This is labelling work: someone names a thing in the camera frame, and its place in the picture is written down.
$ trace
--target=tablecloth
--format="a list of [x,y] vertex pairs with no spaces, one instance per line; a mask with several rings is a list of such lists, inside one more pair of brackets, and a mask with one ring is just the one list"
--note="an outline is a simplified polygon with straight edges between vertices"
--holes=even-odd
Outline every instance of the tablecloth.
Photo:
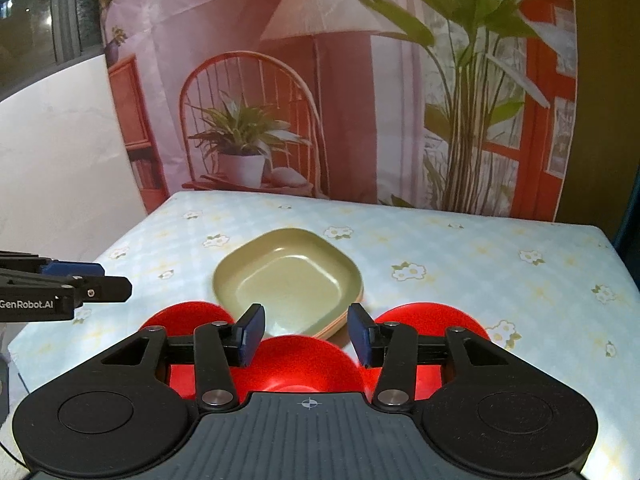
[[127,276],[125,304],[85,304],[73,321],[31,323],[9,350],[34,389],[187,300],[216,301],[212,274],[268,231],[321,235],[360,268],[374,315],[412,301],[455,306],[496,344],[582,393],[598,439],[583,474],[640,477],[640,294],[597,228],[246,192],[173,195],[98,262]]

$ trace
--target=crosshair logo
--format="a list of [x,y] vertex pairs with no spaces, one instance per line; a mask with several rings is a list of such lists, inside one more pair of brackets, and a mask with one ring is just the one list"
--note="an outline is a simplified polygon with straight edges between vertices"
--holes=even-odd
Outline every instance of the crosshair logo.
[[318,404],[322,404],[322,402],[318,402],[317,400],[309,397],[308,399],[299,402],[299,404],[302,404],[306,409],[310,410],[311,408],[315,408]]

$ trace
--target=metal screw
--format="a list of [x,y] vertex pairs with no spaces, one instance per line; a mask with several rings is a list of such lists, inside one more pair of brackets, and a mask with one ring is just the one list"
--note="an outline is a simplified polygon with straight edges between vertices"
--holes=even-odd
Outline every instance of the metal screw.
[[383,390],[378,394],[378,400],[386,406],[402,406],[409,400],[409,395],[402,390]]
[[202,394],[202,402],[209,406],[224,406],[234,400],[234,394],[226,390],[209,390]]

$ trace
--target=white flower pot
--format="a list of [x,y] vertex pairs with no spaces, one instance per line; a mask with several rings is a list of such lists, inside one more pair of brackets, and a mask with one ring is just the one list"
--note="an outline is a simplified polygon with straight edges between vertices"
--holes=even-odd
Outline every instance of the white flower pot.
[[218,155],[218,171],[237,186],[258,189],[262,184],[264,157],[262,155]]

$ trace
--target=wooden shelf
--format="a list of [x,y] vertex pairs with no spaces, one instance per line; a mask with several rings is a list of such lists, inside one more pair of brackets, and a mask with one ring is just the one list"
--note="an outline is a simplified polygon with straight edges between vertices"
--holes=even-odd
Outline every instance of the wooden shelf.
[[109,80],[133,177],[146,212],[151,213],[169,198],[169,193],[146,114],[136,57],[124,57],[110,67]]
[[128,152],[134,152],[135,150],[142,150],[144,148],[151,148],[153,144],[148,140],[141,140],[140,142],[132,142],[130,144],[126,144],[126,148]]

